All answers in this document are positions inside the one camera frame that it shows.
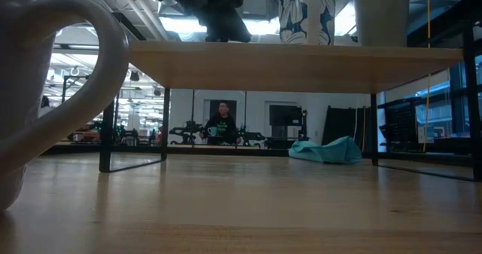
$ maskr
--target man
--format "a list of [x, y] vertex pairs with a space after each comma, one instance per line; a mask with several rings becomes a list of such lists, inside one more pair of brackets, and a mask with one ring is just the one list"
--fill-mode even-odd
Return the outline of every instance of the man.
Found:
[[[217, 127], [217, 133], [214, 137], [209, 137], [208, 129], [210, 127]], [[209, 119], [208, 123], [204, 127], [204, 131], [199, 134], [201, 139], [208, 138], [208, 144], [220, 145], [223, 143], [232, 144], [234, 142], [239, 143], [241, 141], [236, 129], [236, 123], [233, 117], [229, 114], [229, 106], [226, 102], [220, 102], [218, 112]]]

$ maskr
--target computer monitor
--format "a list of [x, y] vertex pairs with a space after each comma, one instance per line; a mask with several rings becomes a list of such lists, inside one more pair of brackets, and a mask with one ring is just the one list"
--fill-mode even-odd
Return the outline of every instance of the computer monitor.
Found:
[[302, 126], [303, 111], [300, 106], [270, 106], [270, 126]]

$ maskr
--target white wall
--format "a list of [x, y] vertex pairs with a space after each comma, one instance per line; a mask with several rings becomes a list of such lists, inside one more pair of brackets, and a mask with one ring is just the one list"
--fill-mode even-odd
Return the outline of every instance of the white wall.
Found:
[[[244, 123], [244, 91], [196, 90], [194, 100], [194, 120], [205, 124], [203, 120], [204, 102], [209, 99], [236, 100], [236, 123], [240, 127]], [[315, 143], [321, 143], [328, 106], [335, 108], [356, 108], [370, 105], [370, 96], [363, 94], [340, 93], [278, 93], [278, 92], [248, 92], [246, 106], [246, 125], [252, 132], [260, 132], [266, 136], [267, 129], [266, 102], [297, 103], [308, 111], [308, 137]], [[171, 90], [171, 113], [169, 128], [182, 127], [191, 119], [192, 90]], [[180, 136], [169, 135], [169, 142], [181, 142]]]

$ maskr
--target floral vase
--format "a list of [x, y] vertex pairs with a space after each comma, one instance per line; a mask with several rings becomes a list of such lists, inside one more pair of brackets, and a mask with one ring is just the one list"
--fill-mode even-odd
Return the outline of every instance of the floral vase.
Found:
[[278, 13], [283, 44], [334, 44], [335, 0], [279, 0]]

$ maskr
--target black t-shirt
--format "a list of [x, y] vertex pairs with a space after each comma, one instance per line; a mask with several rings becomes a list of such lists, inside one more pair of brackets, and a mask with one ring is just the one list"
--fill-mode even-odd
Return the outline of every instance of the black t-shirt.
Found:
[[228, 115], [226, 118], [223, 118], [219, 113], [214, 115], [211, 119], [209, 119], [208, 123], [206, 123], [204, 134], [209, 137], [208, 128], [210, 127], [217, 127], [219, 136], [223, 142], [232, 143], [236, 141], [238, 137], [238, 131], [236, 129], [236, 123], [234, 122], [233, 117]]

